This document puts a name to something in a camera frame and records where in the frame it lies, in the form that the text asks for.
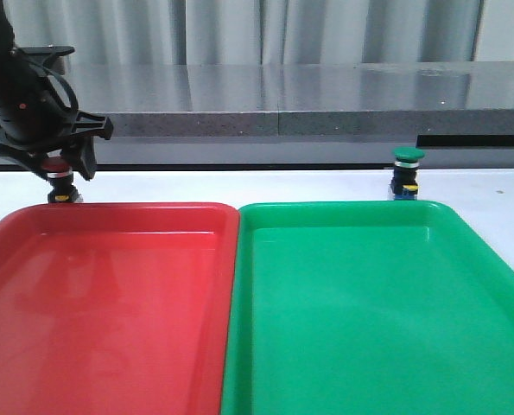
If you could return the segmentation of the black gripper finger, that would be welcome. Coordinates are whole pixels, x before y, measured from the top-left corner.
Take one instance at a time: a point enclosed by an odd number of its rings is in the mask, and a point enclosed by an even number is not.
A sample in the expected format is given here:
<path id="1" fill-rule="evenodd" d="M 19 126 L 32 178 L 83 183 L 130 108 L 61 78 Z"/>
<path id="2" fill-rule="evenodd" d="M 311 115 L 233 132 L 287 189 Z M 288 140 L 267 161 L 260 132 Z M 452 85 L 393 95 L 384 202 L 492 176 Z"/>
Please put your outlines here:
<path id="1" fill-rule="evenodd" d="M 48 180 L 48 173 L 42 167 L 45 160 L 48 159 L 48 154 L 45 152 L 30 153 L 0 144 L 0 158 L 18 165 L 44 181 Z"/>
<path id="2" fill-rule="evenodd" d="M 86 181 L 92 180 L 95 176 L 97 161 L 93 137 L 79 138 L 68 142 L 61 150 L 60 156 Z"/>

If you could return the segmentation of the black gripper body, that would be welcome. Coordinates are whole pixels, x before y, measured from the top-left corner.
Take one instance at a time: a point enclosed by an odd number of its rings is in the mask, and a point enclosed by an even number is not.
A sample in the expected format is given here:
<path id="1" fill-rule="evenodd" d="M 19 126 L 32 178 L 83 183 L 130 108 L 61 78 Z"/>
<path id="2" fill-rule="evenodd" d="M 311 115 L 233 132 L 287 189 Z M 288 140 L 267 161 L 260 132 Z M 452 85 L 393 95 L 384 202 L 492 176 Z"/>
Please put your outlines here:
<path id="1" fill-rule="evenodd" d="M 51 69 L 0 59 L 0 142 L 19 150 L 57 150 L 70 140 L 111 138 L 112 123 L 79 108 L 68 82 Z"/>

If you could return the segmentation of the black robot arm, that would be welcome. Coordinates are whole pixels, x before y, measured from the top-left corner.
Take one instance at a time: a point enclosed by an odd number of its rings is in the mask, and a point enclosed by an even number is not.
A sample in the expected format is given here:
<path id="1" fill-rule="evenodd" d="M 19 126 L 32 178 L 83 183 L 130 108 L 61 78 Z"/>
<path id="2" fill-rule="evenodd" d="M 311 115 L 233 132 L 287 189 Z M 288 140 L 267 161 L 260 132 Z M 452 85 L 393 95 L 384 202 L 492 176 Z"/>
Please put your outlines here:
<path id="1" fill-rule="evenodd" d="M 54 70 L 69 46 L 20 48 L 0 2 L 0 157 L 42 179 L 48 155 L 59 152 L 89 181 L 97 171 L 93 139 L 111 138 L 106 116 L 83 112 L 75 92 Z"/>

